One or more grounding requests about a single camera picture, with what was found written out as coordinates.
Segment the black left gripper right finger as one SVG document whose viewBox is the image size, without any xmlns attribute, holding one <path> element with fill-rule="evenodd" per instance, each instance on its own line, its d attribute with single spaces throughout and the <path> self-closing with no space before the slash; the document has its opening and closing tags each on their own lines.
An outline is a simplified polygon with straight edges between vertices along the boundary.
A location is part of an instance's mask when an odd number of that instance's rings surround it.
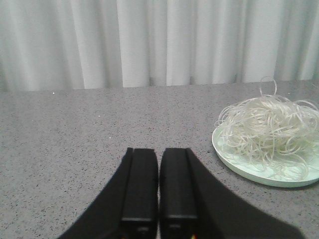
<svg viewBox="0 0 319 239">
<path fill-rule="evenodd" d="M 167 148 L 160 165 L 163 239 L 302 239 L 294 226 L 218 181 L 189 148 Z"/>
</svg>

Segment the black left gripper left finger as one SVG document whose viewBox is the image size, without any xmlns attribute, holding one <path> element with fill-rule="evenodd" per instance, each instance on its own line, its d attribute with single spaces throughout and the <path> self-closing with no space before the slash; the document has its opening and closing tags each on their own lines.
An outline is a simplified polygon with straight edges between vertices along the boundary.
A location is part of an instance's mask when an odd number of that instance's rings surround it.
<svg viewBox="0 0 319 239">
<path fill-rule="evenodd" d="M 158 162 L 152 149 L 128 148 L 117 171 L 61 239 L 154 239 Z"/>
</svg>

